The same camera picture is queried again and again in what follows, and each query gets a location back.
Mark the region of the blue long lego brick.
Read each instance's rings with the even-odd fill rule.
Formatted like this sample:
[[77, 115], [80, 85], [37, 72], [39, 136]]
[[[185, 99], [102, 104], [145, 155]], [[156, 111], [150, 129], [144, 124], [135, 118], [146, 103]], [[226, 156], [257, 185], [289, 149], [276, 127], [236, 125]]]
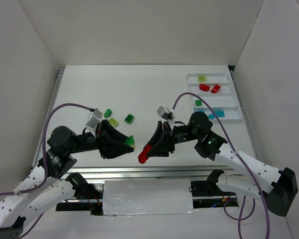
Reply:
[[225, 112], [224, 111], [214, 111], [213, 115], [217, 118], [223, 118], [223, 117], [225, 117]]

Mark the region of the red long lego brick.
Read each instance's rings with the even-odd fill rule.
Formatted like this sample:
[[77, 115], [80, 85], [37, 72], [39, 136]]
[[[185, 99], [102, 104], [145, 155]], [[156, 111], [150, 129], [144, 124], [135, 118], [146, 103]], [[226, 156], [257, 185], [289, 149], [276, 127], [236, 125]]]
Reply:
[[141, 164], [144, 164], [147, 160], [148, 160], [148, 157], [147, 157], [147, 153], [152, 149], [152, 146], [147, 144], [142, 152], [138, 155], [138, 161], [139, 163]]

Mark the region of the pale yellow sloped lego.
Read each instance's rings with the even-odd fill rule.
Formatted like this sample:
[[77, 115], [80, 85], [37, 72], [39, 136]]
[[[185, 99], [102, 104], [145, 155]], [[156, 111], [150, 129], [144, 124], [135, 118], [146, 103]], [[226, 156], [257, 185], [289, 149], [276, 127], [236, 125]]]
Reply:
[[199, 76], [197, 78], [198, 82], [199, 83], [204, 83], [204, 82], [207, 82], [207, 78], [205, 76]]

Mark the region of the red rounded lego brick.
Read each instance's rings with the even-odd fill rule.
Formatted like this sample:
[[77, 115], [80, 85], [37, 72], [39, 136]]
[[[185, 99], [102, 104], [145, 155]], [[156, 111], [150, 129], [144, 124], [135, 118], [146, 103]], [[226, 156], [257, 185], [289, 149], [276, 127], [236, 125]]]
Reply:
[[215, 85], [212, 89], [211, 89], [211, 93], [212, 94], [216, 94], [219, 92], [219, 90], [221, 89], [220, 85]]

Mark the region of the dark green lego brick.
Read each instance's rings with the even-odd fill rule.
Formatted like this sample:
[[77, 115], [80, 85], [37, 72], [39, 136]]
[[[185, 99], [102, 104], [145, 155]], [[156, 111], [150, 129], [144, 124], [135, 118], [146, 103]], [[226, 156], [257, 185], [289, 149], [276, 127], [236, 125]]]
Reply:
[[133, 120], [134, 120], [134, 116], [132, 114], [128, 114], [126, 116], [126, 118], [124, 119], [125, 123], [127, 123], [127, 124], [131, 124], [133, 122]]

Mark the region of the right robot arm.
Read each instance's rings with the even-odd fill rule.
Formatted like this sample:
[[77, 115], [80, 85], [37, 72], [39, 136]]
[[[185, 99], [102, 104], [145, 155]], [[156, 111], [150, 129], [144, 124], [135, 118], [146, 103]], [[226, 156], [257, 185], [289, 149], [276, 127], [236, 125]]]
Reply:
[[246, 179], [239, 179], [222, 170], [214, 170], [207, 179], [209, 184], [223, 192], [264, 199], [270, 212], [285, 217], [298, 193], [295, 172], [287, 167], [269, 166], [231, 147], [228, 140], [212, 131], [212, 126], [203, 112], [194, 112], [186, 125], [170, 127], [168, 120], [159, 121], [154, 135], [139, 155], [139, 163], [145, 163], [150, 157], [168, 157], [176, 144], [196, 140], [194, 149], [202, 158], [246, 176]]

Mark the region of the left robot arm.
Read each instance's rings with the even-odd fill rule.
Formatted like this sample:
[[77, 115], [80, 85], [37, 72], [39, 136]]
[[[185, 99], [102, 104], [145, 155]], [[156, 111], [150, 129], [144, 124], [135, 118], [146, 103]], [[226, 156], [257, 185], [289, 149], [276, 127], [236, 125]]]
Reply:
[[66, 126], [53, 130], [50, 149], [31, 173], [0, 201], [0, 239], [18, 239], [32, 220], [63, 200], [97, 197], [97, 190], [78, 172], [63, 175], [77, 162], [75, 153], [98, 150], [103, 159], [114, 159], [134, 151], [130, 138], [102, 120], [96, 133], [77, 135]]

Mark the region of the red curved lego brick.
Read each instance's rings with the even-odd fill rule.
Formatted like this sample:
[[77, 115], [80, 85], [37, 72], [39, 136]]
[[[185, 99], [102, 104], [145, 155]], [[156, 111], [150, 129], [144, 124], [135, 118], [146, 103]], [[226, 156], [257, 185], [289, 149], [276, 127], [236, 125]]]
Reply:
[[206, 84], [199, 84], [199, 89], [204, 92], [209, 92], [210, 86]]

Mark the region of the lime green lego brick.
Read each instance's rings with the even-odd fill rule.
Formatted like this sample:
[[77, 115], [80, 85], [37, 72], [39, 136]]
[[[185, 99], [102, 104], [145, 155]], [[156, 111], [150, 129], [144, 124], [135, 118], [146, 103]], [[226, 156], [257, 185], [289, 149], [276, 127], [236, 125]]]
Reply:
[[116, 127], [118, 125], [118, 121], [115, 120], [114, 118], [110, 118], [109, 119], [109, 123], [113, 126]]

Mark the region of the green sloped lego brick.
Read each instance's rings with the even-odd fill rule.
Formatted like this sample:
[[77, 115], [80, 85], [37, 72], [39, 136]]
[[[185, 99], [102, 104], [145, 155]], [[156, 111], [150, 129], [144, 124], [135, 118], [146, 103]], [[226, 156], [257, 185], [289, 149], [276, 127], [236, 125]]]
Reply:
[[109, 118], [112, 115], [112, 110], [111, 109], [106, 109], [104, 112], [104, 118]]

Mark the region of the green thin lego brick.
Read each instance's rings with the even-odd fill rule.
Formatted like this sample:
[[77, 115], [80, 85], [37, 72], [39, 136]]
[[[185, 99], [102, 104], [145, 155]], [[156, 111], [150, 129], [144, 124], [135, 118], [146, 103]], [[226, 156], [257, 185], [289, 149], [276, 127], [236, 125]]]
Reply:
[[135, 140], [134, 140], [134, 136], [133, 135], [130, 135], [125, 141], [124, 141], [124, 144], [127, 145], [127, 146], [131, 146], [132, 144], [135, 143]]

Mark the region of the small green square lego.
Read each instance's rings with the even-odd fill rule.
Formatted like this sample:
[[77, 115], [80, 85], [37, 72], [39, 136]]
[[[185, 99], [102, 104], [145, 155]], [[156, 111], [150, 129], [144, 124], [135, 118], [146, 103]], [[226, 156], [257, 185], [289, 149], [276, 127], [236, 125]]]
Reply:
[[196, 100], [196, 101], [195, 101], [195, 105], [196, 105], [197, 107], [202, 106], [202, 101], [201, 101], [201, 100]]

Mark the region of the small teal lego brick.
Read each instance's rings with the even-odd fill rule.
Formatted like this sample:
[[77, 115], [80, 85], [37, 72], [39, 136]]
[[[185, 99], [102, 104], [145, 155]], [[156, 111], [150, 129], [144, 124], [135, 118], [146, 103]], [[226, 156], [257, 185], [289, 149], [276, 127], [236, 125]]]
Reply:
[[215, 119], [215, 116], [213, 114], [209, 114], [208, 118], [213, 120], [213, 119]]

